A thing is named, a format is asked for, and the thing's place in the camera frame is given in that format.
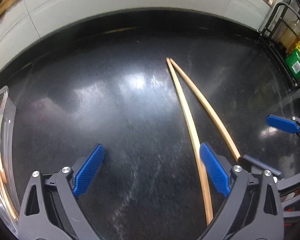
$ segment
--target black countertop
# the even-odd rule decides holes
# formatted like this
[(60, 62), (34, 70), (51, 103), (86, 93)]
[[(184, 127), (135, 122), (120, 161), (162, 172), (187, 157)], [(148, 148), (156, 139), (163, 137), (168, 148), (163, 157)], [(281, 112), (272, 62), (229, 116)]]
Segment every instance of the black countertop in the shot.
[[(204, 94), (241, 155), (285, 177), (300, 172), (300, 138), (265, 122), (269, 114), (296, 115), (300, 90), (290, 92), (254, 40), (137, 28), (46, 51), (5, 83), (17, 107), (12, 152), (20, 201), (34, 170), (57, 172), (101, 143), (105, 160), (80, 197), (95, 229), (105, 239), (197, 239), (206, 228), (201, 187), (166, 57)], [(234, 164), (209, 115), (179, 79), (200, 141)], [(211, 181), (210, 189), (216, 213), (224, 198)]]

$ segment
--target black wire rack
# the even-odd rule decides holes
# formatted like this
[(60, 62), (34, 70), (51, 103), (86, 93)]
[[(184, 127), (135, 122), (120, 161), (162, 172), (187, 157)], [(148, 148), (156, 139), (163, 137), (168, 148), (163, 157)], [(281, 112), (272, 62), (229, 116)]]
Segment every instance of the black wire rack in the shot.
[[(282, 54), (282, 52), (280, 51), (278, 44), (272, 40), (272, 37), (274, 35), (274, 33), (276, 32), (276, 30), (278, 29), (280, 23), (283, 23), (288, 29), (290, 29), (290, 31), (295, 35), (295, 37), (300, 41), (300, 36), (298, 34), (296, 34), (296, 32), (289, 26), (289, 24), (283, 19), (285, 14), (287, 13), (288, 10), (292, 11), (297, 18), (300, 20), (300, 15), (297, 13), (296, 10), (294, 10), (291, 6), (292, 0), (288, 0), (288, 3), (284, 3), (284, 2), (279, 2), (275, 5), (274, 10), (272, 11), (272, 14), (269, 18), (269, 20), (267, 21), (265, 27), (263, 28), (262, 32), (260, 33), (261, 37), (263, 38), (264, 42), (268, 45), (268, 48), (270, 49), (270, 51), (272, 52), (272, 54), (275, 56), (276, 60), (280, 63), (279, 66), (282, 68), (282, 70), (284, 71), (284, 73), (286, 74), (288, 81), (290, 82), (290, 84), (292, 85), (293, 88), (299, 88), (300, 87), (300, 78), (295, 78), (290, 69), (288, 68), (284, 56)], [(283, 7), (283, 11), (279, 17), (279, 19), (277, 20), (277, 22), (275, 23), (274, 27), (272, 29), (269, 29), (271, 23), (274, 21), (275, 16), (278, 13), (279, 8)]]

